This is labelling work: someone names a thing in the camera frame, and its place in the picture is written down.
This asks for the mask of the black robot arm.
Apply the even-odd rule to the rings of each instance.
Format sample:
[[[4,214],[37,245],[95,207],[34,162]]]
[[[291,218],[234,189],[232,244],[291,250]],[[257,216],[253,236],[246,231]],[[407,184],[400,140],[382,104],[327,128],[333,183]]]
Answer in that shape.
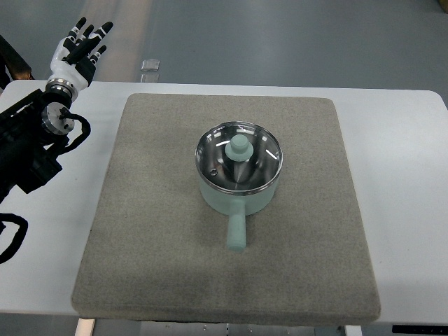
[[[57,158],[89,137],[90,123],[69,110],[77,96],[57,78],[1,112],[1,200],[15,186],[27,194],[44,186],[62,171]]]

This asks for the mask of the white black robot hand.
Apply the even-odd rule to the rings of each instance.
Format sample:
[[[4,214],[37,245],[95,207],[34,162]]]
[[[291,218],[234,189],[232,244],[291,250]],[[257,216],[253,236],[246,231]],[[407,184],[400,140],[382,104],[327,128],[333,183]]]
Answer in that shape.
[[[49,83],[65,82],[75,92],[90,86],[97,63],[106,51],[102,41],[112,30],[113,23],[106,22],[96,29],[86,22],[82,17],[57,45],[50,63]]]

